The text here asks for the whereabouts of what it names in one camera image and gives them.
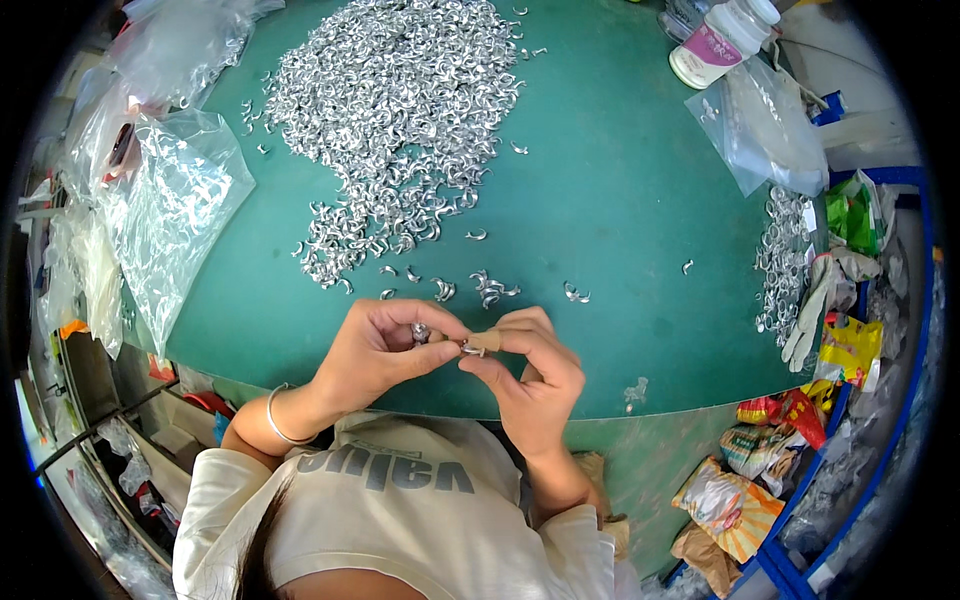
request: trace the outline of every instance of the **green tabletop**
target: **green tabletop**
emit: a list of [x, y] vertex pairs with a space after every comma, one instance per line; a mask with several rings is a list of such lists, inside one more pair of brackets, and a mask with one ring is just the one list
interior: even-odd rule
[[[292, 0], [257, 22], [242, 63], [224, 72], [204, 110], [242, 132], [240, 103], [262, 106], [263, 73], [342, 4]], [[312, 218], [308, 204], [331, 204], [341, 182], [290, 156], [279, 133], [261, 127], [239, 136], [257, 186], [210, 251], [170, 337], [170, 358], [264, 388], [302, 383], [354, 300], [386, 288], [432, 300], [438, 288], [429, 279], [438, 276], [457, 285], [444, 307], [474, 330], [511, 310], [546, 309], [583, 359], [588, 383], [576, 420], [689, 410], [808, 381], [809, 373], [787, 371], [772, 334], [754, 326], [762, 272], [752, 265], [768, 187], [744, 199], [684, 107], [694, 91], [667, 64], [672, 44], [656, 11], [622, 0], [524, 0], [517, 6], [529, 13], [514, 17], [512, 4], [496, 6], [522, 21], [524, 47], [548, 48], [513, 68], [528, 86], [498, 132], [529, 155], [505, 143], [476, 208], [444, 219], [438, 242], [369, 257], [348, 274], [356, 291], [347, 296], [343, 287], [321, 289], [290, 256]], [[262, 155], [257, 144], [271, 151]], [[464, 238], [478, 228], [486, 240]], [[386, 264], [401, 272], [413, 265], [423, 279], [380, 275]], [[485, 311], [468, 278], [478, 269], [522, 294]], [[566, 280], [590, 291], [590, 303], [570, 302]], [[649, 379], [646, 395], [628, 403], [624, 390], [638, 377]], [[487, 388], [452, 364], [394, 388], [374, 408], [497, 418]]]

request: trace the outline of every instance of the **dark hair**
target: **dark hair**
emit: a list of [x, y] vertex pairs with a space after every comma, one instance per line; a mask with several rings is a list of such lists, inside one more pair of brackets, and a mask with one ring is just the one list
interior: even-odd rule
[[256, 529], [253, 530], [247, 549], [240, 555], [236, 600], [292, 600], [289, 594], [278, 590], [274, 585], [267, 555], [267, 544], [270, 542], [270, 534], [274, 529], [276, 516], [280, 512], [283, 502], [287, 499], [287, 493], [290, 491], [292, 483], [293, 479], [288, 479], [276, 491], [276, 494], [270, 500], [270, 504], [267, 505], [267, 510], [263, 512], [263, 517], [260, 518]]

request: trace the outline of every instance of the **silver bracelet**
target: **silver bracelet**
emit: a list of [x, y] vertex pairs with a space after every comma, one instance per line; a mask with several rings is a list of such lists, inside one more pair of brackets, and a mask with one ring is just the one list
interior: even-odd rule
[[281, 383], [280, 385], [276, 386], [272, 392], [270, 392], [270, 395], [269, 395], [269, 396], [267, 396], [267, 422], [268, 422], [268, 423], [270, 424], [270, 426], [273, 428], [274, 433], [276, 433], [276, 434], [280, 437], [280, 439], [283, 440], [284, 442], [286, 442], [286, 443], [288, 443], [288, 444], [291, 444], [291, 445], [306, 445], [306, 444], [310, 444], [311, 442], [313, 442], [314, 440], [317, 439], [317, 436], [320, 435], [320, 432], [319, 432], [319, 431], [318, 431], [317, 433], [313, 434], [311, 437], [307, 438], [306, 440], [293, 440], [293, 439], [291, 439], [291, 438], [286, 437], [286, 436], [283, 435], [282, 433], [280, 433], [280, 429], [279, 429], [279, 427], [276, 426], [276, 422], [274, 421], [274, 413], [273, 413], [273, 411], [271, 410], [271, 409], [273, 408], [273, 405], [274, 405], [274, 396], [276, 396], [276, 393], [279, 392], [281, 389], [282, 389], [282, 390], [289, 390], [291, 387], [293, 387], [293, 386], [291, 386], [289, 383], [286, 383], [286, 382]]

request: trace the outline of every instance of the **white t-shirt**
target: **white t-shirt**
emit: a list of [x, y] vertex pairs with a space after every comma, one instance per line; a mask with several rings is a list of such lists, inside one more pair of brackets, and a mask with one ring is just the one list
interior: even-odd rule
[[277, 586], [353, 567], [429, 600], [613, 598], [613, 537], [592, 506], [534, 531], [517, 507], [520, 472], [482, 425], [370, 413], [274, 473], [240, 452], [202, 452], [174, 546], [181, 598], [233, 597], [240, 554], [288, 477], [269, 545]]

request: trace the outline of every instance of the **woman's left hand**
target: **woman's left hand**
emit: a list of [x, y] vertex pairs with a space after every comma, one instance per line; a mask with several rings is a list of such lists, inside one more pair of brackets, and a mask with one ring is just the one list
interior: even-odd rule
[[[414, 348], [410, 325], [423, 323], [431, 339], [449, 340]], [[424, 300], [366, 300], [353, 303], [326, 358], [307, 386], [327, 410], [346, 414], [367, 408], [397, 383], [437, 369], [460, 354], [470, 335], [459, 319]]]

